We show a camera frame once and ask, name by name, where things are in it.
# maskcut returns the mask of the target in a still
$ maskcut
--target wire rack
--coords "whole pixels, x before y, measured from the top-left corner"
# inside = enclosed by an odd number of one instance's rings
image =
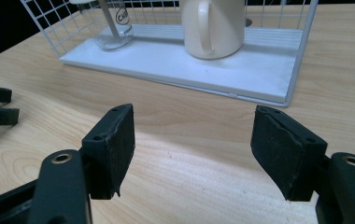
[[[247,18],[244,47],[224,59],[201,61],[184,50],[178,1],[126,0],[134,43],[106,52],[93,43],[77,7],[68,0],[21,0],[65,64],[288,106],[318,0],[253,1],[242,2]],[[168,69],[174,64],[180,73]]]

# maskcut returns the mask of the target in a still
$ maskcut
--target white mug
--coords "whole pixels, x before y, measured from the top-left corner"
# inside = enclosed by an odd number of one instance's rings
[[[243,44],[243,0],[179,0],[184,46],[194,57],[218,59]]]

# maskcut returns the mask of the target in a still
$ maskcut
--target glass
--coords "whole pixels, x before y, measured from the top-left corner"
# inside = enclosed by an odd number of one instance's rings
[[[118,49],[132,39],[134,31],[123,0],[71,0],[78,9],[99,48]]]

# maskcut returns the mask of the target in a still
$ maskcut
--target cup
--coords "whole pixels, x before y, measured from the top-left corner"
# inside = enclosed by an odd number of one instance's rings
[[[242,0],[179,0],[184,46],[194,57],[218,59],[243,44],[245,11]]]
[[[99,48],[118,49],[134,36],[123,0],[70,0],[78,6]]]

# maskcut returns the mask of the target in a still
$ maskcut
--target light wood tabletop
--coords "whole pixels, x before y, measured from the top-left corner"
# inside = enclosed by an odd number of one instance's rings
[[[254,159],[256,104],[63,65],[42,34],[0,54],[0,194],[38,176],[52,152],[79,149],[112,107],[132,103],[135,154],[121,197],[92,201],[94,223],[317,223],[309,203],[286,202]],[[355,5],[319,5],[292,103],[280,108],[355,154]]]

